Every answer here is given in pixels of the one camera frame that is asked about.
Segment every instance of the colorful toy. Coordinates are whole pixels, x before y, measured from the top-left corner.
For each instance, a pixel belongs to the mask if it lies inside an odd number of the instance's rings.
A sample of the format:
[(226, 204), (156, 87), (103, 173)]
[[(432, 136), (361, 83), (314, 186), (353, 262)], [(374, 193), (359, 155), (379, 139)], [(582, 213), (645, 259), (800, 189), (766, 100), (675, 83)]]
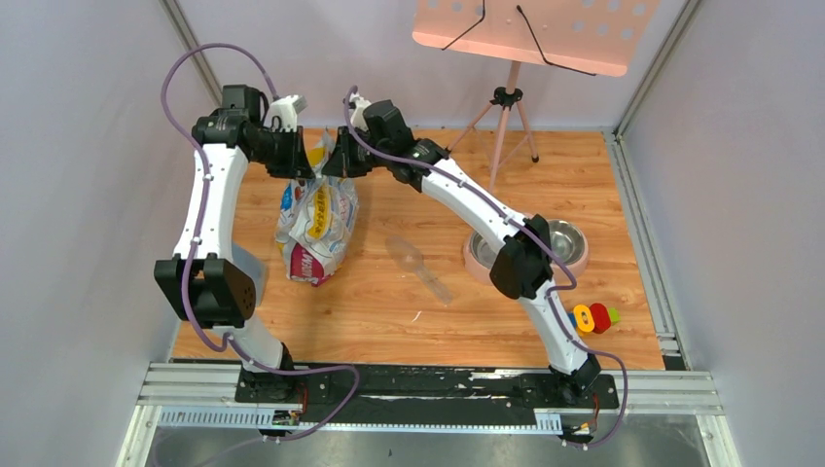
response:
[(619, 311), (603, 304), (576, 305), (572, 313), (567, 313), (579, 336), (587, 333), (602, 334), (621, 321)]

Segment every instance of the wooden tabletop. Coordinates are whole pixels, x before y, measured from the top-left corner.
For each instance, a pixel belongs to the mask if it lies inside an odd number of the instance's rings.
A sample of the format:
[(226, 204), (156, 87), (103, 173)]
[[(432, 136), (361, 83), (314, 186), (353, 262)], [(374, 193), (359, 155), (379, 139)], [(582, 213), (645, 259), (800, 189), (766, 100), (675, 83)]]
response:
[[(446, 145), (454, 130), (417, 130)], [(505, 153), (523, 136), (508, 133)], [(664, 367), (639, 277), (628, 228), (600, 133), (536, 132), (541, 160), (524, 153), (498, 172), (493, 193), (517, 211), (536, 212), (577, 225), (588, 238), (591, 260), (574, 291), (561, 292), (568, 310), (601, 302), (622, 322), (585, 338), (593, 348), (622, 357), (630, 369)], [(307, 130), (311, 147), (320, 130)], [(493, 135), (468, 135), (452, 153), (485, 186), (489, 162), (483, 145)], [(446, 207), (396, 182), (385, 169), (355, 180), (360, 211), (341, 269), (320, 287), (289, 281), (274, 232), (285, 181), (250, 165), (237, 204), (233, 239), (269, 266), (264, 301), (256, 310), (296, 361), (546, 367), (547, 356), (518, 303), (465, 271), (461, 246), (469, 227)], [(450, 289), (443, 305), (388, 256), (384, 241), (400, 235), (424, 254), (425, 265)], [(173, 355), (216, 357), (187, 323)], [(234, 355), (224, 354), (227, 358)], [(604, 368), (617, 368), (599, 359)]]

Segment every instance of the green toy block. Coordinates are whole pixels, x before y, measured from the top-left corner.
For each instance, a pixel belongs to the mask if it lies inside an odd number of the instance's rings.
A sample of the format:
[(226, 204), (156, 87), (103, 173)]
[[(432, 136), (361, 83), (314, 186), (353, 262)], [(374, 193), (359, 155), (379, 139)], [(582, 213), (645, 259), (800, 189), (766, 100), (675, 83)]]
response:
[(610, 324), (616, 324), (622, 321), (622, 317), (619, 316), (619, 311), (615, 308), (607, 308), (607, 314), (610, 316)]

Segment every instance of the plastic spoon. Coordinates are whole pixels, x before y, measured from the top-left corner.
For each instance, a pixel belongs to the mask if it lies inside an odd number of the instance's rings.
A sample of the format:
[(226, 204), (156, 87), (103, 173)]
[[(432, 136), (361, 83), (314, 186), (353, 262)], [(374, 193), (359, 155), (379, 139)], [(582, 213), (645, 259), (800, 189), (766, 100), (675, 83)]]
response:
[(415, 275), (430, 289), (445, 305), (452, 301), (452, 294), (438, 278), (424, 266), (424, 256), (418, 248), (412, 246), (403, 238), (393, 235), (386, 239), (387, 252), (395, 260), (399, 268)]

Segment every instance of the gray floor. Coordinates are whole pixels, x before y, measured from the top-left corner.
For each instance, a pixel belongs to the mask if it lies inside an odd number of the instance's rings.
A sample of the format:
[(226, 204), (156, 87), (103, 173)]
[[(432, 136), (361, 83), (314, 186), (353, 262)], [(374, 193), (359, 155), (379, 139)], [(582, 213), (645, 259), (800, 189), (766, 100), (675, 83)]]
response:
[[(612, 417), (600, 417), (603, 430)], [(156, 437), (161, 467), (192, 467), (236, 443), (258, 436), (237, 429), (167, 428)], [(214, 467), (426, 466), (708, 466), (692, 416), (631, 415), (608, 445), (588, 452), (562, 448), (535, 435), (443, 435), (319, 432), (303, 440), (239, 449)], [(153, 466), (152, 456), (147, 466)]]

